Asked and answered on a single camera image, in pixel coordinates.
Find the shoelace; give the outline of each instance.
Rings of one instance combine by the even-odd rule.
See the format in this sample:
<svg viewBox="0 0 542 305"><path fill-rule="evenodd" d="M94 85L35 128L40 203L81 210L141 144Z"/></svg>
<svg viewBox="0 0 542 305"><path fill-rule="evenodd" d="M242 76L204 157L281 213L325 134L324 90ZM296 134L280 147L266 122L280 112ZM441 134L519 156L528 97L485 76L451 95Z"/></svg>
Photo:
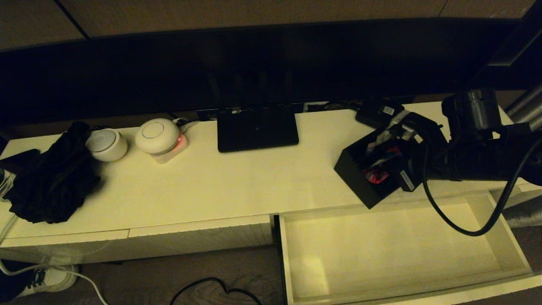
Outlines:
<svg viewBox="0 0 542 305"><path fill-rule="evenodd" d="M32 288L43 284L45 280L45 269L36 269L34 270L34 276L30 283L28 283L27 288Z"/></svg>

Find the black monitor stand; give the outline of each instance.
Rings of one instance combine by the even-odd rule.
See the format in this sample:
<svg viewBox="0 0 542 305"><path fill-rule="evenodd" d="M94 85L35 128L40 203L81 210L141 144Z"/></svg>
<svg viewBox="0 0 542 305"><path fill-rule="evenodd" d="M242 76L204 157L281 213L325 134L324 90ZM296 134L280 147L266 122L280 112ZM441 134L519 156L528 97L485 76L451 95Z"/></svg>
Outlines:
<svg viewBox="0 0 542 305"><path fill-rule="evenodd" d="M298 128L289 105L266 105L217 116L218 151L261 149L296 145Z"/></svg>

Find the brown floor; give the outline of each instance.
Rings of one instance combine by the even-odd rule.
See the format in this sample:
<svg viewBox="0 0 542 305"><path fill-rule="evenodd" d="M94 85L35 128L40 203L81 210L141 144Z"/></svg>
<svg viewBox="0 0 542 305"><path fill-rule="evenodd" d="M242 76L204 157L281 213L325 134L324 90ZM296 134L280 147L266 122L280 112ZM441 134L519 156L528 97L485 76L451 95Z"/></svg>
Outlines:
<svg viewBox="0 0 542 305"><path fill-rule="evenodd" d="M513 229L533 271L542 271L540 227ZM223 279L229 288L254 293L264 305L281 305L282 282L275 246L140 259L122 265L88 264L82 273L96 281L110 305L167 305L185 285L205 277ZM8 305L101 305L90 284L81 279L66 291L27 296ZM205 283L182 294L175 303L253 305L249 298L225 295L215 283ZM468 305L542 304L542 288L534 288Z"/></svg>

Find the sneaker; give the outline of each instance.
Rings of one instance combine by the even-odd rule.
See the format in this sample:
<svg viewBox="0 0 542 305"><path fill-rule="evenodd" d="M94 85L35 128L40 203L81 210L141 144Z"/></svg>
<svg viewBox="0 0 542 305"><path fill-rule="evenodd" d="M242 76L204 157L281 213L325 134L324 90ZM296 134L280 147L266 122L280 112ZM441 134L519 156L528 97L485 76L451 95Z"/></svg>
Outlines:
<svg viewBox="0 0 542 305"><path fill-rule="evenodd" d="M79 267L77 265L64 265L58 267L70 271L79 272ZM35 293L53 293L57 291L62 291L73 286L77 278L78 277L73 274L69 274L52 268L36 269L34 270L34 275L30 279L28 285L17 297L31 295Z"/></svg>

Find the desk drawer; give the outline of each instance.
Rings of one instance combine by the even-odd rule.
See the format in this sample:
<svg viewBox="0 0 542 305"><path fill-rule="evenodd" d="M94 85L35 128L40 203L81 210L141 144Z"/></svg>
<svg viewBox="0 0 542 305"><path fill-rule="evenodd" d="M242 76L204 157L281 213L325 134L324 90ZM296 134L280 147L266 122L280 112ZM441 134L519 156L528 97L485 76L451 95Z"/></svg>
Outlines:
<svg viewBox="0 0 542 305"><path fill-rule="evenodd" d="M458 225L480 228L489 192L439 198ZM542 285L503 217L482 237L450 228L428 202L280 216L288 304L457 304Z"/></svg>

